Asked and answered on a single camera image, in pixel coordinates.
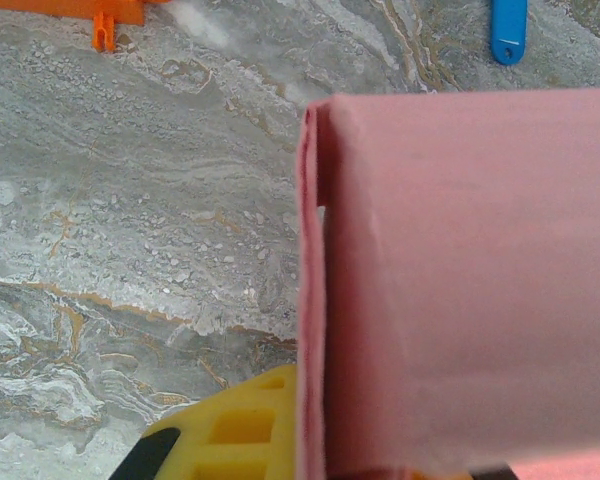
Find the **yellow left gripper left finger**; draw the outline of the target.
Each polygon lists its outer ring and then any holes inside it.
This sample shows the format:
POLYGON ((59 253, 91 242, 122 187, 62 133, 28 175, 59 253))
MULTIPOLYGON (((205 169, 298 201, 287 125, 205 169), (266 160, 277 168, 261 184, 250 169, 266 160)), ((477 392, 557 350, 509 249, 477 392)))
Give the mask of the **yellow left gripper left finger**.
POLYGON ((294 480, 296 366, 151 425, 108 480, 294 480))

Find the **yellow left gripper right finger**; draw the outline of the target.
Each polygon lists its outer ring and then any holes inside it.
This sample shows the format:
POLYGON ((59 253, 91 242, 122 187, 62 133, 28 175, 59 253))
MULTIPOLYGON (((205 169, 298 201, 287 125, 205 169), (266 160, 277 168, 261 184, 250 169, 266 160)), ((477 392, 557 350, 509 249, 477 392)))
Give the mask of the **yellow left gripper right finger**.
POLYGON ((409 480, 515 480, 515 472, 509 465, 463 471, 453 475, 433 475, 413 471, 409 474, 409 480))

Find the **pink paper box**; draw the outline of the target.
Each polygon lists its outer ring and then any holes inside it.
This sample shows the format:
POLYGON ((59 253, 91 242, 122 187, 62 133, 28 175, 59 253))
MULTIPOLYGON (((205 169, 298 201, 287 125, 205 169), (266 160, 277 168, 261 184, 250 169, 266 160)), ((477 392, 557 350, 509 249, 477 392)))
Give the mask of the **pink paper box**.
POLYGON ((600 88, 314 102, 297 192, 297 480, 600 480, 600 88))

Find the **blue key tag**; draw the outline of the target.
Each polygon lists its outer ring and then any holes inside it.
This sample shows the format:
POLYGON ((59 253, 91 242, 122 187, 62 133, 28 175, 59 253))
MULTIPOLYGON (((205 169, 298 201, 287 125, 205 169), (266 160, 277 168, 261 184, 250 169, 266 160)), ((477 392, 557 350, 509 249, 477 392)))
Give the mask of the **blue key tag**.
POLYGON ((490 49, 505 66, 518 63, 526 47, 528 0, 491 0, 490 49))

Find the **orange plastic piece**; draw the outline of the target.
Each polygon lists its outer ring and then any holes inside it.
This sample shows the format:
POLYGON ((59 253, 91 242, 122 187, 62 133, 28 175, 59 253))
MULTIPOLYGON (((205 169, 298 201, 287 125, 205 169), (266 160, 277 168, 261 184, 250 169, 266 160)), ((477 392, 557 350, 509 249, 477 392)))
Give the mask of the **orange plastic piece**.
POLYGON ((151 0, 0 0, 0 9, 93 21, 93 48, 115 50, 115 25, 144 24, 145 4, 151 0))

